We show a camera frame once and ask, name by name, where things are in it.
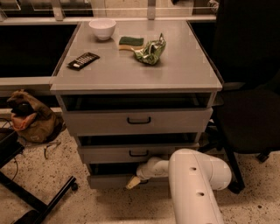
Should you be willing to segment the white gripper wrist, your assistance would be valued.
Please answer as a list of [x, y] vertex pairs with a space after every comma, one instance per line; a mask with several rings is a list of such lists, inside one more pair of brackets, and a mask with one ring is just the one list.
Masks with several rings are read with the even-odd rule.
[[136, 176], [133, 176], [128, 184], [126, 185], [127, 189], [132, 189], [137, 186], [141, 180], [148, 180], [153, 177], [153, 173], [148, 169], [147, 164], [140, 164], [136, 169]]

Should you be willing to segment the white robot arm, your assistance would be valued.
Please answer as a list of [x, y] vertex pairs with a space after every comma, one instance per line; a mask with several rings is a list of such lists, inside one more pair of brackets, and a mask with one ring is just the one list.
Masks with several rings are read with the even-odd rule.
[[226, 162], [196, 150], [176, 150], [167, 160], [151, 157], [140, 164], [126, 187], [164, 177], [169, 179], [176, 224], [224, 224], [214, 191], [231, 182]]

